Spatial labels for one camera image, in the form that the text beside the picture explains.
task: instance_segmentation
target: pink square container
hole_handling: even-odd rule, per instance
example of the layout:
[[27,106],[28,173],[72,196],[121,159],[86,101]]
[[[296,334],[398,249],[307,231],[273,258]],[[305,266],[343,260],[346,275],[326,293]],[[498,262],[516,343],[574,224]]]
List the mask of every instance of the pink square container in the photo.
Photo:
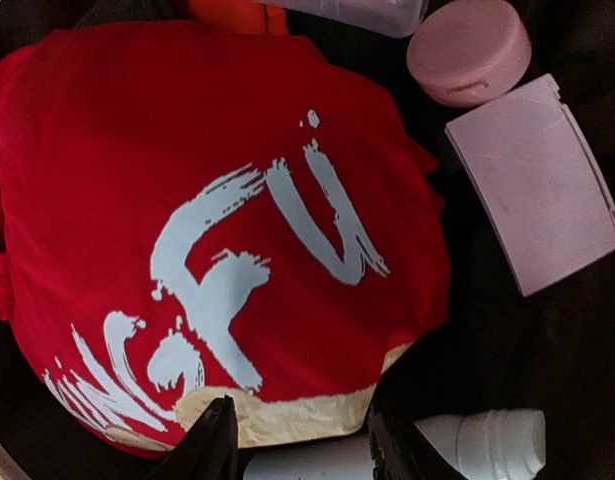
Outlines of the pink square container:
[[407,66],[438,103],[469,108],[511,90],[531,61],[531,42],[504,0],[456,0],[412,37]]

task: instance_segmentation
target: clear plastic container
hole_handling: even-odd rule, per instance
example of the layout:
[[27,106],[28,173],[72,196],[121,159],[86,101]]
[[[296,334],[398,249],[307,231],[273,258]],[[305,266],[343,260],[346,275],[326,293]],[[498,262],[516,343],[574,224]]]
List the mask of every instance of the clear plastic container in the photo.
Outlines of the clear plastic container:
[[412,35],[429,0],[255,0],[311,13],[395,38]]

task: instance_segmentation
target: orange fabric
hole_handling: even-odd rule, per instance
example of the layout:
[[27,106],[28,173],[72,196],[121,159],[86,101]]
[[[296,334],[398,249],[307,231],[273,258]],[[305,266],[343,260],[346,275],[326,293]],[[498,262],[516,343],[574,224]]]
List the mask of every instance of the orange fabric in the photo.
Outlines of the orange fabric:
[[285,11],[251,0],[187,0],[195,18],[238,34],[288,35]]

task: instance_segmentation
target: red t-shirt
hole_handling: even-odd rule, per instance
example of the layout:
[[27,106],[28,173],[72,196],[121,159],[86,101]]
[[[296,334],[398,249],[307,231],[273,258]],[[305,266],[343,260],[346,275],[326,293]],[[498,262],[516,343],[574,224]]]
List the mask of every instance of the red t-shirt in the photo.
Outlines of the red t-shirt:
[[224,394],[241,446],[354,432],[447,317],[434,167],[303,38],[54,33],[0,63],[0,319],[133,452]]

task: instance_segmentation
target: beige patch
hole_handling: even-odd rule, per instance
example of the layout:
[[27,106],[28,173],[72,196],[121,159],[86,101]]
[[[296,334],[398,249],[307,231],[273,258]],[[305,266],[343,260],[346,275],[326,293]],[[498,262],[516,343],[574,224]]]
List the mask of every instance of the beige patch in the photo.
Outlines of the beige patch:
[[263,447],[355,433],[362,427],[376,385],[349,395],[264,403],[241,390],[208,387],[176,404],[176,418],[189,430],[216,398],[234,399],[238,446]]
[[174,449],[171,445],[151,440],[117,425],[109,425],[105,433],[114,442],[126,447],[138,448],[149,452],[169,452]]
[[408,343],[406,345],[401,345],[400,347],[396,347],[393,350],[390,350],[389,352],[387,352],[387,354],[385,355],[385,361],[383,363],[382,373],[385,373],[387,370],[389,370],[392,367],[392,365],[396,363],[398,359],[402,357],[403,354],[407,350],[409,350],[409,347],[411,347],[412,345],[413,343]]

